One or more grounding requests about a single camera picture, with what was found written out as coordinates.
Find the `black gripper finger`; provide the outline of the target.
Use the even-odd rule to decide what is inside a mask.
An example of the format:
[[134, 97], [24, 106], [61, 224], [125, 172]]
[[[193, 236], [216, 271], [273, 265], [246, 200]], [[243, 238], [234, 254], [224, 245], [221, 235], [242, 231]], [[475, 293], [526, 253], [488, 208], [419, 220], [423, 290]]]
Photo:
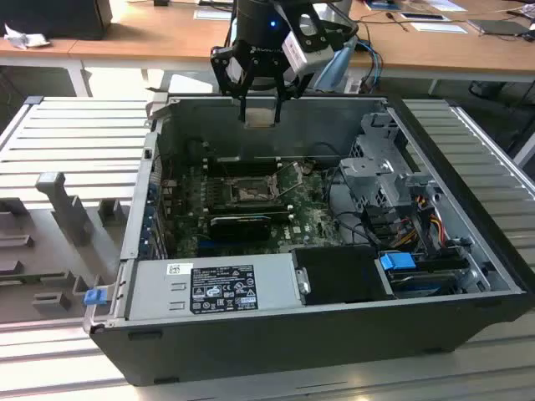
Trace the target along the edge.
[[237, 82], [234, 82], [227, 72], [227, 69], [231, 66], [231, 61], [237, 62], [238, 50], [239, 46], [237, 44], [227, 47], [212, 47], [210, 63], [221, 94], [231, 96], [239, 102], [238, 120], [244, 122], [246, 120], [246, 96], [248, 91], [247, 72], [244, 78], [238, 78]]
[[312, 74], [305, 74], [303, 77], [297, 76], [297, 78], [287, 86], [283, 77], [282, 62], [276, 58], [273, 60], [273, 79], [277, 90], [274, 112], [275, 124], [280, 122], [283, 103], [290, 99], [299, 99], [308, 88], [312, 78]]

